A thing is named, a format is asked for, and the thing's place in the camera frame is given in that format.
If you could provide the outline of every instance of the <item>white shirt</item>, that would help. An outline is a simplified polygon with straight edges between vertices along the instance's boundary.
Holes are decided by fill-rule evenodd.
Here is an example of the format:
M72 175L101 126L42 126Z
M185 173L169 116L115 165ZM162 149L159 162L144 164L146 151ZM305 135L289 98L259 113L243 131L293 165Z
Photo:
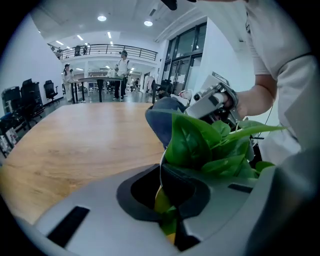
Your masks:
M70 71L67 71L66 72L66 75L64 75L64 79L63 79L63 81L64 82L69 82L69 81L72 81L73 80L73 74L72 73L70 73Z
M119 69L117 75L119 77L122 75L124 75L126 77L129 74L129 70L132 67L131 62L128 58L126 58L125 60L121 59L117 65L118 65L118 69Z
M277 81L278 118L289 127L271 132L259 148L264 161L280 164L301 149L285 113L306 86L319 82L317 61L297 25L274 0L249 0L245 7L254 73Z

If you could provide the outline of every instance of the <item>ceiling light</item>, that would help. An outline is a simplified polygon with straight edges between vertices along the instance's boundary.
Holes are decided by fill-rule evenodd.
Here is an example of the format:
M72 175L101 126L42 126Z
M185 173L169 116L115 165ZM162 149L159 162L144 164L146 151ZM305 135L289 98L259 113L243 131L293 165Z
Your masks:
M107 18L105 16L99 16L98 17L98 21L104 22L106 20L107 20Z
M144 22L144 25L146 25L147 27L151 27L153 25L153 23L151 21L146 20Z

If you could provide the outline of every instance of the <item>table surface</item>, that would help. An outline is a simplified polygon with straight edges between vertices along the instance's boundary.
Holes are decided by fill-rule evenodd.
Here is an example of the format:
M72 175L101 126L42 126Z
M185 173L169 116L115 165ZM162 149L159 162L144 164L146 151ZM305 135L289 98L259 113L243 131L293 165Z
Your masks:
M117 78L117 77L106 77L106 76L91 76L91 77L78 79L79 82L93 82L97 80L122 81L123 79Z
M36 124L0 171L10 211L30 224L91 181L160 162L164 148L149 127L150 103L66 105Z

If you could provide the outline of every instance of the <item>person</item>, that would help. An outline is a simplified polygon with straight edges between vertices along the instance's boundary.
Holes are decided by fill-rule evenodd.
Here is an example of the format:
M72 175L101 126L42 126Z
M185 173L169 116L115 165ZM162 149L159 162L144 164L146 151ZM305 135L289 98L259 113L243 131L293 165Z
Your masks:
M250 90L236 93L237 111L242 118L263 114L273 106L278 93L279 124L288 129L273 131L259 143L262 160L278 165L301 150L286 111L305 88L319 84L318 64L297 25L275 0L241 1L247 12L246 42L255 84ZM227 106L231 103L226 96L224 101Z
M136 80L134 80L132 78L131 80L131 86L130 86L131 92L136 91L137 89L139 90L139 78L137 78Z
M87 51L88 51L88 46L84 46L83 47L83 55L86 55L87 54Z
M70 64L65 64L64 65L64 70L63 70L63 83L70 82L74 79L73 77L73 72L72 69L70 70ZM65 88L65 96L66 100L68 102L72 101L72 94L71 94L71 84L64 84Z
M62 53L62 50L61 50L61 47L59 47L59 49L55 52L55 56L60 60L61 58L61 53Z
M123 100L125 91L126 91L126 85L128 81L128 74L131 69L131 63L130 60L127 58L128 53L126 50L123 50L119 52L121 54L121 60L115 65L115 71L116 77L122 79L121 83L121 99ZM120 81L116 81L115 83L115 89L114 89L114 98L113 101L116 101L119 99L119 88L120 88Z

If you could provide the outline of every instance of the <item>balcony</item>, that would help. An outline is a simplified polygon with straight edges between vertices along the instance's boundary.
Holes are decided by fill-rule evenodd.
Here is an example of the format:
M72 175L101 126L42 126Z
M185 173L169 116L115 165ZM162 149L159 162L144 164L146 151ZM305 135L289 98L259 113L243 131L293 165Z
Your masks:
M78 56L86 55L108 55L119 56L119 52L126 51L128 56L140 58L142 60L155 61L157 52L120 44L91 44L76 46L71 49L65 49L61 52L60 59L71 59Z

